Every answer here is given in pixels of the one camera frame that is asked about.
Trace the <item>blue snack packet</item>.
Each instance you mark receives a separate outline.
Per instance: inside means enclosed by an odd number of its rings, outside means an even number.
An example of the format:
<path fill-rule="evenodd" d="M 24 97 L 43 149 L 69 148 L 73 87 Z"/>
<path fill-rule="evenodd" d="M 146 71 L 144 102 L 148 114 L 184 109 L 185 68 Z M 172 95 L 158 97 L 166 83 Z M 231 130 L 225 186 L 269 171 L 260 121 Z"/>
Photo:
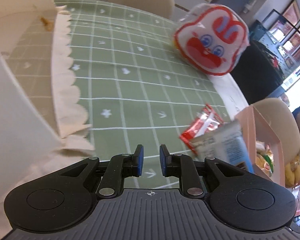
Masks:
<path fill-rule="evenodd" d="M 190 145 L 200 160 L 217 158 L 250 173 L 254 171 L 238 120 L 193 138 Z"/>

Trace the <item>red snack packet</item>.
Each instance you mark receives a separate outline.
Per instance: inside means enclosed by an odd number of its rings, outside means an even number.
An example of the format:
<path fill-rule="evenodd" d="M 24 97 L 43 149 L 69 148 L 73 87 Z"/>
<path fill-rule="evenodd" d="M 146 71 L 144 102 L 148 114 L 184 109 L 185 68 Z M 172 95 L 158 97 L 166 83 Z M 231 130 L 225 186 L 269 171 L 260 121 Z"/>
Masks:
<path fill-rule="evenodd" d="M 195 120 L 190 126 L 179 135 L 179 139 L 195 154 L 198 155 L 195 148 L 191 144 L 191 140 L 204 135 L 207 132 L 216 130 L 219 126 L 224 124 L 223 119 L 217 112 L 206 104 L 201 112 L 197 114 Z"/>

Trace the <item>yellow plush toy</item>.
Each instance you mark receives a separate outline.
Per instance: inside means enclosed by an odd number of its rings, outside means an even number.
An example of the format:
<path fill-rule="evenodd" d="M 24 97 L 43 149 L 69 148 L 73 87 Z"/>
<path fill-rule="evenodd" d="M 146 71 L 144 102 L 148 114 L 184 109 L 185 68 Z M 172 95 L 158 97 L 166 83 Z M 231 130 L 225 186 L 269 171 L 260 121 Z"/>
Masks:
<path fill-rule="evenodd" d="M 285 166 L 285 186 L 294 187 L 300 183 L 300 155 L 297 155 Z"/>

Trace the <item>pink gift box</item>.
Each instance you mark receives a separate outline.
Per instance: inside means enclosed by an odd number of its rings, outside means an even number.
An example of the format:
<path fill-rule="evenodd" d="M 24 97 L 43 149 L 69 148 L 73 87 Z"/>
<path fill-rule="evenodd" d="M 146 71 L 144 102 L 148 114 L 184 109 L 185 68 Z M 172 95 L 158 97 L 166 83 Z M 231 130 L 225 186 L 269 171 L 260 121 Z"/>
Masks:
<path fill-rule="evenodd" d="M 259 111 L 252 105 L 245 107 L 235 115 L 242 128 L 243 139 L 249 152 L 254 174 L 271 180 L 278 185 L 285 186 L 285 165 L 280 139 L 268 125 Z M 256 142 L 264 142 L 270 146 L 274 155 L 274 173 L 272 176 L 265 174 L 257 165 Z"/>

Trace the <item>white box lid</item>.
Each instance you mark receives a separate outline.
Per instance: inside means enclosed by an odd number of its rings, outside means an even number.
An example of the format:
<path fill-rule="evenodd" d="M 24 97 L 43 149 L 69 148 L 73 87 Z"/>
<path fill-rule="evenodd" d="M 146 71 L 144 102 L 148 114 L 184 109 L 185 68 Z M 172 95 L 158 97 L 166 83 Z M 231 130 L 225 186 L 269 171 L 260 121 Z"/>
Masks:
<path fill-rule="evenodd" d="M 92 154 L 79 105 L 71 14 L 54 0 L 0 0 L 0 239 L 15 187 Z"/>

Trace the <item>beige chair right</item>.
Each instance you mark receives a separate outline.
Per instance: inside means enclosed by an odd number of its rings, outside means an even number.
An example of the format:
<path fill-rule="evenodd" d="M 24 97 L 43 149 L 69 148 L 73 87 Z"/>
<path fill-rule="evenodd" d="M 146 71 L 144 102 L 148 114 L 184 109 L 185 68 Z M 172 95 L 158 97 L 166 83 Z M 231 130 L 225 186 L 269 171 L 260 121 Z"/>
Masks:
<path fill-rule="evenodd" d="M 300 132 L 288 106 L 278 98 L 266 98 L 253 104 L 281 141 L 285 165 L 300 154 Z"/>

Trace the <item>black cabinet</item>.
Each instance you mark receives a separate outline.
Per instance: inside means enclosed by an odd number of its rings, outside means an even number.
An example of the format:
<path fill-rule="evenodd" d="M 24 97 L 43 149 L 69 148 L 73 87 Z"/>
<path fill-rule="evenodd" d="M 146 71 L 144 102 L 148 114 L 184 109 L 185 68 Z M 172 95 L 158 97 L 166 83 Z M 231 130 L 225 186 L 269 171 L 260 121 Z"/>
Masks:
<path fill-rule="evenodd" d="M 252 105 L 268 97 L 279 97 L 284 92 L 284 81 L 298 64 L 291 56 L 282 55 L 279 43 L 258 20 L 249 27 L 249 42 L 231 75 Z"/>

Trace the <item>green checkered tablecloth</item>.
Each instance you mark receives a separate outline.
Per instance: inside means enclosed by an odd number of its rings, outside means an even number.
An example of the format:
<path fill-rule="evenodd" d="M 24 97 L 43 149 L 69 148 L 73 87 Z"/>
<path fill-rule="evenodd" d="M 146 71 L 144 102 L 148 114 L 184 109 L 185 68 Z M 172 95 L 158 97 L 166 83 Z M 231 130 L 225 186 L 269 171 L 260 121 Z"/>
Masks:
<path fill-rule="evenodd" d="M 93 0 L 55 0 L 71 13 L 70 48 L 80 89 L 79 104 L 89 112 L 88 140 L 100 160 L 145 150 L 142 176 L 126 187 L 176 188 L 161 174 L 159 146 L 189 154 L 179 135 L 211 106 L 229 116 L 209 78 L 183 62 L 170 43 L 173 22 L 137 9 Z"/>

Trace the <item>rabbit face snack bag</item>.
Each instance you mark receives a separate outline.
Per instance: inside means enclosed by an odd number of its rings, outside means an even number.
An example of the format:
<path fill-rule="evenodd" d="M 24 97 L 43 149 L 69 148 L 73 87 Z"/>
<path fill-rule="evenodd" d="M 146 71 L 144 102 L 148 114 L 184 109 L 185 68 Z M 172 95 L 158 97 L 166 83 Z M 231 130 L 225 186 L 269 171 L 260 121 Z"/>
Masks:
<path fill-rule="evenodd" d="M 249 46 L 246 23 L 229 7 L 202 3 L 181 18 L 172 33 L 180 55 L 208 75 L 223 76 Z"/>

